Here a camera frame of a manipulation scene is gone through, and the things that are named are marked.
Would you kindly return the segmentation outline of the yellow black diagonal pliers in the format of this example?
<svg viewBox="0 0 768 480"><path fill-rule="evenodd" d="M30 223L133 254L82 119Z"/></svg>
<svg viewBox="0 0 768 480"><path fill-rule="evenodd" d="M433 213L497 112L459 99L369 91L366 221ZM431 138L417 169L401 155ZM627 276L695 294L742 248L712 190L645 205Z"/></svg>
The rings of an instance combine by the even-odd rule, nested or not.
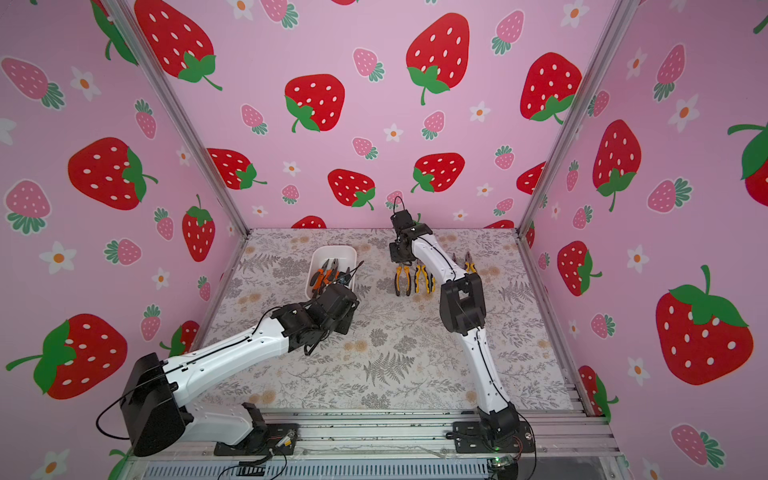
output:
<svg viewBox="0 0 768 480"><path fill-rule="evenodd" d="M395 294L397 296L410 296L412 292L412 276L410 266L400 263L395 272Z"/></svg>

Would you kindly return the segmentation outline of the white plastic storage box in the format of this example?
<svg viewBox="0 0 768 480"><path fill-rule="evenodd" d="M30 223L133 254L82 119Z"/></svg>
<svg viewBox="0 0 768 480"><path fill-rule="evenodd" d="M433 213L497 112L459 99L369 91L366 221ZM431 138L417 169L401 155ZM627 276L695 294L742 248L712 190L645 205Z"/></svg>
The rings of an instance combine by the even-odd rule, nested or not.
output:
<svg viewBox="0 0 768 480"><path fill-rule="evenodd" d="M320 290L319 282L326 280L331 271L338 274L351 272L358 265L357 251L348 245L327 245L314 251L305 285L305 294L311 299Z"/></svg>

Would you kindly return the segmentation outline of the yellow black combination pliers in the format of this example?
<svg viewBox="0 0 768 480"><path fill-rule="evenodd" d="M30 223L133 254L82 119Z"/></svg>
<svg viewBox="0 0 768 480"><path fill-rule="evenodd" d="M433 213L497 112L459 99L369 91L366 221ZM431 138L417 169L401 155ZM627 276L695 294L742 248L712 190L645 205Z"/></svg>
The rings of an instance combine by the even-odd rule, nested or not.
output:
<svg viewBox="0 0 768 480"><path fill-rule="evenodd" d="M466 252L465 258L464 258L464 265L465 265L465 271L467 273L474 274L477 272L475 262L472 258L472 255L469 251Z"/></svg>

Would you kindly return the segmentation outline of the yellow striped needle-nose pliers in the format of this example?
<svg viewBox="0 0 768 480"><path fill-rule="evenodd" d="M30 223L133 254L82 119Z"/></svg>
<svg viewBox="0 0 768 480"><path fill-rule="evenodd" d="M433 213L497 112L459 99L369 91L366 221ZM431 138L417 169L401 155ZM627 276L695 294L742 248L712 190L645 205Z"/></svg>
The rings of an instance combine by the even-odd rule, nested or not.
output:
<svg viewBox="0 0 768 480"><path fill-rule="evenodd" d="M433 277L428 272L426 265L421 261L416 262L413 291L426 294L431 294L433 291Z"/></svg>

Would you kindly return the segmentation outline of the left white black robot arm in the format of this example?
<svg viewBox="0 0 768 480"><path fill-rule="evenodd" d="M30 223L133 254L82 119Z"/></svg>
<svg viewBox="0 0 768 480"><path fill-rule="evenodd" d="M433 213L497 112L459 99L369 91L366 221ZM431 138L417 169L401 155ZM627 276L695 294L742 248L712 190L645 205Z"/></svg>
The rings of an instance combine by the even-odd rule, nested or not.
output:
<svg viewBox="0 0 768 480"><path fill-rule="evenodd" d="M213 442L223 455L258 455L288 433L266 424L251 402L222 408L200 396L233 375L294 350L310 355L332 333L348 332L359 299L333 283L319 297L268 310L246 330L162 360L151 353L132 369L119 406L132 452L158 454L178 442Z"/></svg>

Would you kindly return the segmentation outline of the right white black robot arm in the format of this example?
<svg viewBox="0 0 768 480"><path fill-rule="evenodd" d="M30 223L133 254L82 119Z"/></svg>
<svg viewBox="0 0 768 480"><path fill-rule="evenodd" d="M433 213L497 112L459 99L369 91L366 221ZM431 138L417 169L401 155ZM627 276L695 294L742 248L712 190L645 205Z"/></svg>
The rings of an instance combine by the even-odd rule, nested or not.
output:
<svg viewBox="0 0 768 480"><path fill-rule="evenodd" d="M390 243L391 260L420 262L436 280L440 319L461 342L475 386L483 436L498 440L517 434L521 417L502 385L488 345L481 277L453 261L433 231L416 222L408 210L394 212L390 220L396 234Z"/></svg>

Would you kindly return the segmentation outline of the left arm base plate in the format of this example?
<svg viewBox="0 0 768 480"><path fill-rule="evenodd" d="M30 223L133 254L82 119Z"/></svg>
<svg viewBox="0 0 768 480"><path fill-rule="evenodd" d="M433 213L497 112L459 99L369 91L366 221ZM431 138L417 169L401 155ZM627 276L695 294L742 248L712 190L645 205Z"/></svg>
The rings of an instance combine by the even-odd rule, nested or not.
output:
<svg viewBox="0 0 768 480"><path fill-rule="evenodd" d="M298 435L296 423L265 424L257 426L238 444L231 446L218 442L214 448L217 457L264 456L269 453L292 455Z"/></svg>

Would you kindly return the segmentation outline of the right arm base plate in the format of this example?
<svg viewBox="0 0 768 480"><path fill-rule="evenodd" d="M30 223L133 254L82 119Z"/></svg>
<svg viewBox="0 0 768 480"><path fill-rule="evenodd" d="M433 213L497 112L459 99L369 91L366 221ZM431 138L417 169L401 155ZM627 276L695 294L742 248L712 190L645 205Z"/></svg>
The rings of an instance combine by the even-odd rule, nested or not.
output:
<svg viewBox="0 0 768 480"><path fill-rule="evenodd" d="M534 433L528 422L521 421L514 431L486 429L479 422L454 422L445 438L460 454L534 453Z"/></svg>

